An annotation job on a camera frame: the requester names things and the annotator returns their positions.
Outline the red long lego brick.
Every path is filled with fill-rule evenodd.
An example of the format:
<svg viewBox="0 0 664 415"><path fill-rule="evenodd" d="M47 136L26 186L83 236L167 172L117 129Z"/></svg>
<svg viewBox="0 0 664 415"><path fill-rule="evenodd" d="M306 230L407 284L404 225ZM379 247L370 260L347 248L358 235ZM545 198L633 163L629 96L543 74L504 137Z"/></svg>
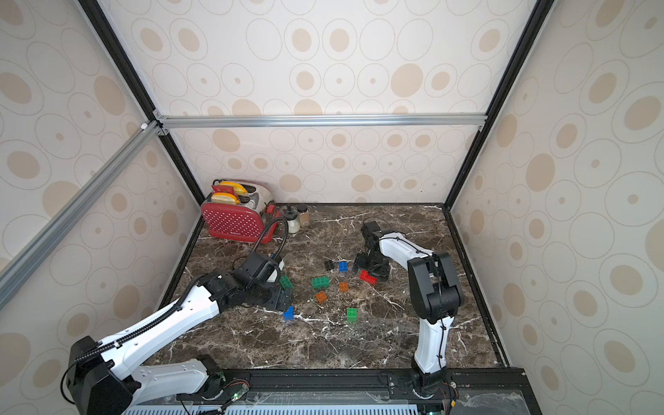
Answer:
<svg viewBox="0 0 664 415"><path fill-rule="evenodd" d="M378 279L369 274L368 271L362 270L359 276L360 280L366 282L369 285L376 285Z"/></svg>

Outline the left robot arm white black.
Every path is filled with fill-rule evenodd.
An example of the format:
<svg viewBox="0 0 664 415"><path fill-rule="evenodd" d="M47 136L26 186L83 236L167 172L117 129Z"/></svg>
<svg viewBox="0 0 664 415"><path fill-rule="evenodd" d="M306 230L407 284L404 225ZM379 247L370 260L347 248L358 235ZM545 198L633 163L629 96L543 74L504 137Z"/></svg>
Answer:
<svg viewBox="0 0 664 415"><path fill-rule="evenodd" d="M228 381L211 356L148 366L168 343L207 320L240 306L286 311L292 290L280 284L284 261L251 252L234 271L215 270L192 280L183 295L139 323L99 341L89 335L70 349L60 393L81 414L121 414L170 395L205 400L223 396L243 380Z"/></svg>

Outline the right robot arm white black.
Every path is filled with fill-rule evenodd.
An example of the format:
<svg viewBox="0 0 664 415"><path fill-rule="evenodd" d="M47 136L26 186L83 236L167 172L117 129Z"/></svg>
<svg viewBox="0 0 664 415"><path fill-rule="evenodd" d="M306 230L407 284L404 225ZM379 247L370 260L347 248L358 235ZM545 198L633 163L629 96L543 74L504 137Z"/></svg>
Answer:
<svg viewBox="0 0 664 415"><path fill-rule="evenodd" d="M414 391L427 396L446 383L446 349L464 295L458 272L447 252L423 248L403 233L383 230L377 222L362 225L365 251L356 255L360 278L375 285L389 277L392 262L408 274L411 305L419 318L418 346L413 356Z"/></svg>

